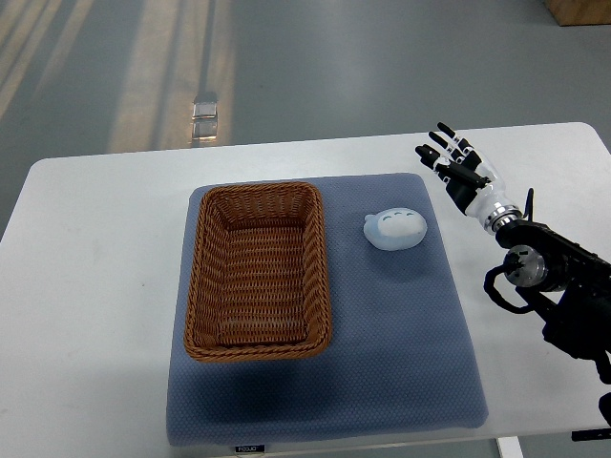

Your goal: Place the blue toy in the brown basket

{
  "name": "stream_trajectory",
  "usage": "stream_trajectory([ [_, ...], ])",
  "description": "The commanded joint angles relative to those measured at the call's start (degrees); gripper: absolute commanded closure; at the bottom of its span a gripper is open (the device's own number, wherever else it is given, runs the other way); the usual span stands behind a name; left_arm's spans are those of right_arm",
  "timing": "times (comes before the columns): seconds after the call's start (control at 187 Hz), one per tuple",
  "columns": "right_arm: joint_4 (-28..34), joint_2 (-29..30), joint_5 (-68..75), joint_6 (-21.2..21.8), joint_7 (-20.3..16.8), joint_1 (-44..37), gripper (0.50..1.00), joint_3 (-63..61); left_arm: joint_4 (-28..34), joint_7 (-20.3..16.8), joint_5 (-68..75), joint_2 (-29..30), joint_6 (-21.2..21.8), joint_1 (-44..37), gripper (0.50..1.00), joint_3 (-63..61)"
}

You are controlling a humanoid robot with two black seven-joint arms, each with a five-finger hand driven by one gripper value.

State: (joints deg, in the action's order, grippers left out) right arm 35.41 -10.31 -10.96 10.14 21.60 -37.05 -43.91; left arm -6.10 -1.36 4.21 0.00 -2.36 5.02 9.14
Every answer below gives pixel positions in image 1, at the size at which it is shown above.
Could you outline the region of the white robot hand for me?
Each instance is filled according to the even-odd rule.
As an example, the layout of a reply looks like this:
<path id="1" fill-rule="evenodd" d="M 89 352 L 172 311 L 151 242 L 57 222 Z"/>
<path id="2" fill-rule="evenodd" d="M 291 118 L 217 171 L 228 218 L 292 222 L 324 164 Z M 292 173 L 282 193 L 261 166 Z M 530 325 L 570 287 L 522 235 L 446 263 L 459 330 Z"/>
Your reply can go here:
<path id="1" fill-rule="evenodd" d="M 437 128 L 443 136 L 429 132 L 429 138 L 447 157 L 429 145 L 417 146 L 415 152 L 422 164 L 447 182 L 446 192 L 455 206 L 465 216 L 476 219 L 484 230 L 497 230 L 519 219 L 519 208 L 506 197 L 505 183 L 492 164 L 477 153 L 466 137 L 445 123 L 438 122 Z"/>

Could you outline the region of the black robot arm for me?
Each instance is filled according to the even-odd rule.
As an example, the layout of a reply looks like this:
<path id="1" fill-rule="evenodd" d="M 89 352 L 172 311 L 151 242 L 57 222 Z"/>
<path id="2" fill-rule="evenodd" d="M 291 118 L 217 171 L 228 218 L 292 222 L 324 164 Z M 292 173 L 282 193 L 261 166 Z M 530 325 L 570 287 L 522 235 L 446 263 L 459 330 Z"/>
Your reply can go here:
<path id="1" fill-rule="evenodd" d="M 446 185 L 456 207 L 477 219 L 505 249 L 483 289 L 500 308 L 536 313 L 543 340 L 595 365 L 610 383 L 610 263 L 534 219 L 534 194 L 523 208 L 505 195 L 497 170 L 466 137 L 444 123 L 417 147 L 421 162 Z"/>

